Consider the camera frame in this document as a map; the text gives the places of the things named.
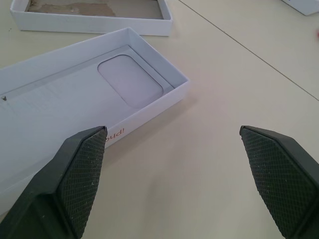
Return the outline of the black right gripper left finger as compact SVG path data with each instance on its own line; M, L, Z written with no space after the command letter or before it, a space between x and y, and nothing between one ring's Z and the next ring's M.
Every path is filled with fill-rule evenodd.
M67 138L0 224L2 239L80 239L99 186L107 128Z

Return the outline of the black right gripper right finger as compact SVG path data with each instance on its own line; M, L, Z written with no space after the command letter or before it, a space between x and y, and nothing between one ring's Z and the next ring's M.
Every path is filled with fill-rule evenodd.
M239 132L264 204L286 239L319 237L319 164L293 138L243 125Z

